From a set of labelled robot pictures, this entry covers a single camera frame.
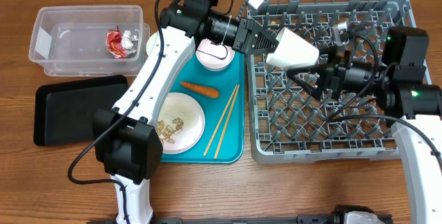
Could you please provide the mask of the white small bowl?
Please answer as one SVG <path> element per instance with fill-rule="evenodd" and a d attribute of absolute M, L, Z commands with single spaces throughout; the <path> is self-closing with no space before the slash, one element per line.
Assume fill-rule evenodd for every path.
<path fill-rule="evenodd" d="M 153 33 L 146 43 L 146 55 L 150 56 L 152 50 L 154 49 L 155 42 L 157 41 L 158 32 Z"/>

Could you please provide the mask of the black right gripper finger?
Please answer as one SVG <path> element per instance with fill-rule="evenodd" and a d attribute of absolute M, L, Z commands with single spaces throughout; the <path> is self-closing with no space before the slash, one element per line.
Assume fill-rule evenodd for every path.
<path fill-rule="evenodd" d="M 324 90 L 323 75 L 326 71 L 326 67 L 326 65 L 312 65 L 300 68 L 290 68 L 287 70 L 286 74 L 291 81 L 301 86 L 302 89 L 315 100 L 320 100 Z M 307 79 L 315 74 L 318 75 L 318 78 L 313 86 L 307 81 Z"/>
<path fill-rule="evenodd" d="M 337 53 L 337 46 L 328 46 L 324 48 L 319 48 L 319 58 L 334 59 Z"/>

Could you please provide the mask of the white paper cup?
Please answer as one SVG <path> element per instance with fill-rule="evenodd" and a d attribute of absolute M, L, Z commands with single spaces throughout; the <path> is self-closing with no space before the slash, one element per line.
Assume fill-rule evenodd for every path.
<path fill-rule="evenodd" d="M 266 63 L 283 70 L 311 66 L 319 58 L 319 50 L 301 36 L 284 27 L 277 35 L 275 51 L 269 53 Z"/>

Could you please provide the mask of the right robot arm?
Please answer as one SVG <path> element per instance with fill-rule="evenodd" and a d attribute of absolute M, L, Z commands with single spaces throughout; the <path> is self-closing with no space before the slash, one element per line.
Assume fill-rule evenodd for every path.
<path fill-rule="evenodd" d="M 374 63 L 339 57 L 335 46 L 321 50 L 327 63 L 292 68 L 287 77 L 310 96 L 320 99 L 330 90 L 356 97 L 374 95 L 383 114 L 365 119 L 384 120 L 392 130 L 405 172 L 412 223 L 441 222 L 441 88 L 425 84 L 425 56 L 429 37 L 425 30 L 391 27 L 382 55 Z"/>

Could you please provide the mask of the pink shallow bowl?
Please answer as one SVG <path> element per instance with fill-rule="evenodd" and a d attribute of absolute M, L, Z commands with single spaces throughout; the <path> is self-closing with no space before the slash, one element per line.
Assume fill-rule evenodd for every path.
<path fill-rule="evenodd" d="M 196 52 L 198 61 L 209 71 L 222 71 L 233 61 L 236 52 L 229 46 L 203 39 Z"/>

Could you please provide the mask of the red snack wrapper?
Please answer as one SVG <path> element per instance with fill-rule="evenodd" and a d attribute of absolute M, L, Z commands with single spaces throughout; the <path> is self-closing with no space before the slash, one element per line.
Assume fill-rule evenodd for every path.
<path fill-rule="evenodd" d="M 136 53 L 134 43 L 138 41 L 138 36 L 131 31 L 122 32 L 117 26 L 116 30 L 109 29 L 106 33 L 106 48 L 115 59 L 125 59 L 129 55 Z"/>

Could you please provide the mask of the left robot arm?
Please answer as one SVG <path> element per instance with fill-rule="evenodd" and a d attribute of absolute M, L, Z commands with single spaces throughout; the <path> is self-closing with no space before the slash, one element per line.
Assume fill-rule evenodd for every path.
<path fill-rule="evenodd" d="M 244 55 L 275 51 L 275 35 L 250 19 L 234 19 L 212 8 L 218 0 L 173 0 L 155 9 L 157 37 L 127 92 L 93 120 L 96 159 L 115 185 L 116 223 L 151 223 L 149 180 L 162 158 L 156 133 L 162 105 L 197 45 L 208 39 Z"/>

